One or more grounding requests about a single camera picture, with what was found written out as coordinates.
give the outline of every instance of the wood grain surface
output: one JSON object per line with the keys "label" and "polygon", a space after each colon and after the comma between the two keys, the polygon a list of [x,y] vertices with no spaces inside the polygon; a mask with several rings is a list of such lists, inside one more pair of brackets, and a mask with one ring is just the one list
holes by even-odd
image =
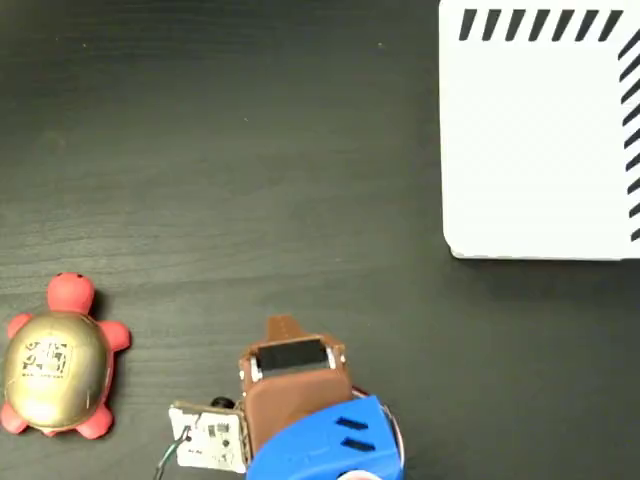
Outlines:
{"label": "wood grain surface", "polygon": [[169,404],[238,395],[285,312],[346,342],[408,480],[637,478],[637,266],[453,260],[437,90],[436,2],[1,2],[1,322],[81,271],[134,345],[112,433],[2,432],[0,479],[151,478]]}

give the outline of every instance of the toy turtle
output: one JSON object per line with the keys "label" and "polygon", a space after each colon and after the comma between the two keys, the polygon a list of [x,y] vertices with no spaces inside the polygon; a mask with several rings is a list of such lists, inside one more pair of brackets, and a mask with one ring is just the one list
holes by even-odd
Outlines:
{"label": "toy turtle", "polygon": [[111,427],[105,401],[114,352],[128,348],[131,338],[123,324],[89,316],[94,294],[89,278],[59,273],[47,287],[49,312],[10,321],[0,413],[7,431],[31,426],[52,437],[75,429],[95,439]]}

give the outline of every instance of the gold turtle shell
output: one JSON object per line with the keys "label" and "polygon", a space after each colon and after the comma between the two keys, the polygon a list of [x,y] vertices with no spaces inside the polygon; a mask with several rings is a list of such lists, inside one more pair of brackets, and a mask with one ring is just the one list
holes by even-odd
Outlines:
{"label": "gold turtle shell", "polygon": [[29,425],[65,430],[100,406],[111,351],[100,327],[83,315],[48,312],[33,317],[5,354],[7,402]]}

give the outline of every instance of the turtle leg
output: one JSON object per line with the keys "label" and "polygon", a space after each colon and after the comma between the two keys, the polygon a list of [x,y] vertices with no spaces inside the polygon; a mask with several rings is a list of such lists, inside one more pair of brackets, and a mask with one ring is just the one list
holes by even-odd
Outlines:
{"label": "turtle leg", "polygon": [[95,440],[98,437],[103,436],[111,428],[113,423],[113,415],[109,409],[103,404],[98,407],[96,413],[93,416],[76,427],[76,430],[80,432],[85,438],[89,440]]}
{"label": "turtle leg", "polygon": [[25,422],[13,408],[11,405],[5,402],[2,406],[2,411],[0,412],[0,423],[7,430],[7,432],[13,433],[17,435],[22,432],[25,428],[27,428],[27,422]]}
{"label": "turtle leg", "polygon": [[107,337],[111,350],[117,352],[129,348],[131,345],[131,333],[129,329],[120,322],[102,321],[98,322],[102,333]]}
{"label": "turtle leg", "polygon": [[13,317],[9,321],[9,326],[7,327],[7,336],[9,338],[13,338],[16,335],[16,333],[18,333],[18,330],[24,327],[25,324],[29,320],[31,320],[31,317],[33,317],[33,315],[31,315],[30,313],[21,313]]}

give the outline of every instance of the wire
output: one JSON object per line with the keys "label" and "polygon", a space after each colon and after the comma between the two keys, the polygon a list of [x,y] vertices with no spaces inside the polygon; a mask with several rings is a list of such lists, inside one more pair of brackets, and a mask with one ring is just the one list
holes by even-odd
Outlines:
{"label": "wire", "polygon": [[178,451],[180,445],[189,440],[190,431],[191,425],[187,425],[186,427],[184,427],[184,429],[182,430],[182,434],[180,434],[180,436],[176,438],[175,441],[171,443],[171,445],[169,445],[169,447],[167,447],[164,455],[162,455],[162,458],[156,466],[156,473],[153,476],[153,480],[162,480],[162,477],[164,475],[164,468],[167,466],[167,463],[169,463],[169,460],[171,460],[171,457],[173,457]]}
{"label": "wire", "polygon": [[[364,398],[370,395],[366,391],[356,386],[354,386],[351,389],[351,392],[353,393],[353,396],[357,398]],[[396,443],[398,444],[398,452],[400,453],[400,465],[402,465],[402,468],[404,468],[404,459],[405,459],[404,438],[402,437],[402,432],[400,431],[400,425],[398,425],[398,421],[396,420],[396,417],[393,415],[393,413],[391,413],[391,410],[387,405],[383,404],[382,410],[384,410],[384,413],[387,415],[387,418],[391,422],[393,433],[396,437]]]}

